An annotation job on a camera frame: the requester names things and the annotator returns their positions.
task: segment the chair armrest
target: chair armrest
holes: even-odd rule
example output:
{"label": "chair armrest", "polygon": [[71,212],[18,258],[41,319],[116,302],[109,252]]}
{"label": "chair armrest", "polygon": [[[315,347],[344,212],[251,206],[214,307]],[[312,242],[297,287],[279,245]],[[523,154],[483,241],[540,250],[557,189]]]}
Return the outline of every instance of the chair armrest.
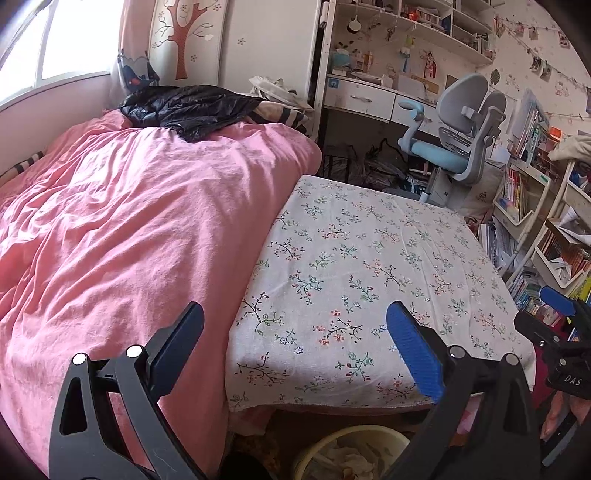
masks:
{"label": "chair armrest", "polygon": [[425,106],[414,100],[403,100],[399,105],[405,110],[416,110],[417,112],[425,113]]}
{"label": "chair armrest", "polygon": [[410,154],[413,146],[413,138],[418,129],[421,128],[423,120],[425,120],[425,106],[420,102],[414,100],[404,100],[399,103],[400,107],[405,110],[412,110],[410,117],[414,120],[413,124],[408,127],[408,130],[402,138],[398,140],[398,145],[402,148],[402,151]]}

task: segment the drawer handle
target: drawer handle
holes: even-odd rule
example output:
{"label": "drawer handle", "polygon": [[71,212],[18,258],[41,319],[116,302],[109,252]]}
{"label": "drawer handle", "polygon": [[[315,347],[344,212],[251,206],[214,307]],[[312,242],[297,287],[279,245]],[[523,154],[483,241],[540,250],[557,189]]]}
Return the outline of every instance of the drawer handle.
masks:
{"label": "drawer handle", "polygon": [[351,98],[354,98],[355,100],[361,100],[362,102],[367,102],[367,103],[371,103],[373,102],[373,100],[371,98],[367,98],[367,97],[358,97],[357,95],[349,95]]}

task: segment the white screw head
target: white screw head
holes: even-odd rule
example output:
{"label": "white screw head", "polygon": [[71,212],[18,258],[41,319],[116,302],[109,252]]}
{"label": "white screw head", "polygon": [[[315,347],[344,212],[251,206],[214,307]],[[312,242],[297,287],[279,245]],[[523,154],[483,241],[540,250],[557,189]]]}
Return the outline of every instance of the white screw head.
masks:
{"label": "white screw head", "polygon": [[142,348],[141,345],[132,345],[126,350],[125,354],[129,358],[136,358],[142,354],[143,350],[144,349]]}
{"label": "white screw head", "polygon": [[82,365],[86,362],[86,354],[85,353],[77,353],[72,357],[72,363],[74,365]]}
{"label": "white screw head", "polygon": [[517,365],[519,365],[519,358],[517,357],[517,355],[514,355],[512,353],[509,353],[505,357],[505,360],[507,361],[507,363],[509,365],[513,365],[514,367],[516,367]]}
{"label": "white screw head", "polygon": [[466,356],[466,351],[461,346],[454,345],[449,349],[449,354],[453,358],[464,358]]}

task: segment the pillow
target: pillow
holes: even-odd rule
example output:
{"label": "pillow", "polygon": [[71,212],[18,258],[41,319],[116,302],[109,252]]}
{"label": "pillow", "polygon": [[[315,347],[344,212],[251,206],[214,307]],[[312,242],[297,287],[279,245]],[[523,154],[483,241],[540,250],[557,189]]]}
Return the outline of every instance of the pillow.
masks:
{"label": "pillow", "polygon": [[19,173],[24,172],[27,168],[33,165],[37,160],[43,157],[43,152],[37,152],[33,156],[29,157],[25,161],[19,162],[13,167],[9,168],[6,172],[0,175],[0,187],[8,183]]}

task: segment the pink cloth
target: pink cloth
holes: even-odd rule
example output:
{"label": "pink cloth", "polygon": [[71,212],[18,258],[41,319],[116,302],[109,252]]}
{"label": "pink cloth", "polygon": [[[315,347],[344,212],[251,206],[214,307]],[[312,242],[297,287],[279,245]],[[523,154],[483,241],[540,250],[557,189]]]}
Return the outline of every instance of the pink cloth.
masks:
{"label": "pink cloth", "polygon": [[145,344],[195,300],[205,330],[160,404],[213,475],[228,331],[272,221],[320,150],[277,124],[237,124],[197,144],[128,127],[117,111],[73,127],[0,189],[0,411],[47,472],[72,356]]}

